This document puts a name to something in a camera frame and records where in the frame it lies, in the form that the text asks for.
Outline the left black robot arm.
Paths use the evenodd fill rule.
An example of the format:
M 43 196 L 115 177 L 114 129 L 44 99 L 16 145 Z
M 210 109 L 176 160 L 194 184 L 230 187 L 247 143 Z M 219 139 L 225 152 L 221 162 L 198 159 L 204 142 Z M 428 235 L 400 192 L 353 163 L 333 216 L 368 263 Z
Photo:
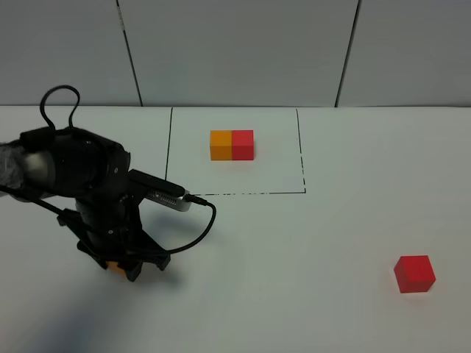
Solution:
M 139 205 L 171 186 L 130 169 L 121 144 L 84 129 L 44 127 L 3 143 L 1 151 L 13 167 L 1 190 L 55 213 L 77 236 L 78 250 L 101 268 L 112 266 L 133 282 L 144 263 L 160 270 L 169 264 L 169 252 L 144 231 Z

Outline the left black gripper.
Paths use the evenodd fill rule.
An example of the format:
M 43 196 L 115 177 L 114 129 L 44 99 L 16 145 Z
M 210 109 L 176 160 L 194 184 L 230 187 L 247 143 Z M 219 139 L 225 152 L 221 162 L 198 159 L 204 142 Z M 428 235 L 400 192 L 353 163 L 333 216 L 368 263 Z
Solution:
M 79 251 L 104 270 L 107 261 L 117 262 L 130 282 L 138 278 L 144 263 L 162 271 L 170 262 L 169 252 L 144 231 L 139 205 L 130 193 L 108 202 L 77 199 L 76 209 L 64 209 L 57 220 L 77 236 Z

